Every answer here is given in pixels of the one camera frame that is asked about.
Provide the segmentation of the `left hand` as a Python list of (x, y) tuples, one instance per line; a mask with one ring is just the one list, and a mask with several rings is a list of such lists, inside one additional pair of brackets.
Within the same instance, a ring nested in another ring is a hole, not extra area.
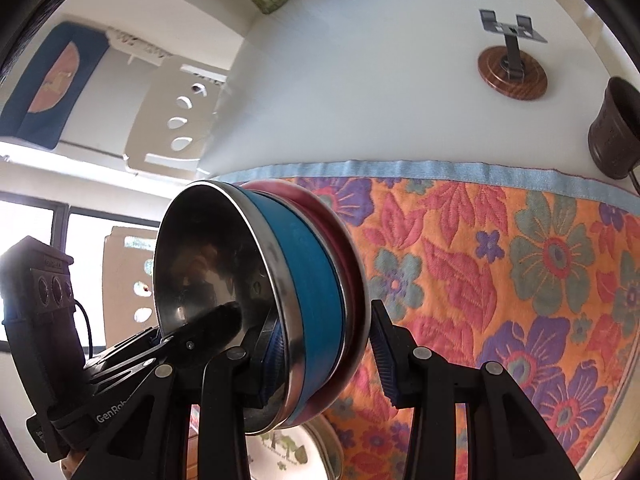
[(70, 480), (73, 477), (85, 456), (85, 452), (71, 450), (66, 457), (60, 460), (61, 471), (66, 480)]

